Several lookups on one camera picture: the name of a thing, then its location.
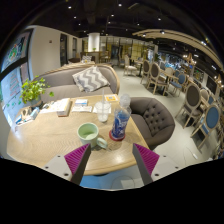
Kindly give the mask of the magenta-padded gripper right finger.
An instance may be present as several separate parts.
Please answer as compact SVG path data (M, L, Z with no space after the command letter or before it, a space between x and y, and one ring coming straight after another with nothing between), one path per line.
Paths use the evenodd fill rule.
M137 162L144 185L152 183L180 169L180 167L166 155L158 155L139 144L133 144L132 153Z

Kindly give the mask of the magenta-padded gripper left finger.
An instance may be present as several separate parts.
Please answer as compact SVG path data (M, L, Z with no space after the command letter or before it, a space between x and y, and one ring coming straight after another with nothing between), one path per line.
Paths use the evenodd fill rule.
M79 185L90 154L91 146L85 144L66 155L56 155L43 166L43 169Z

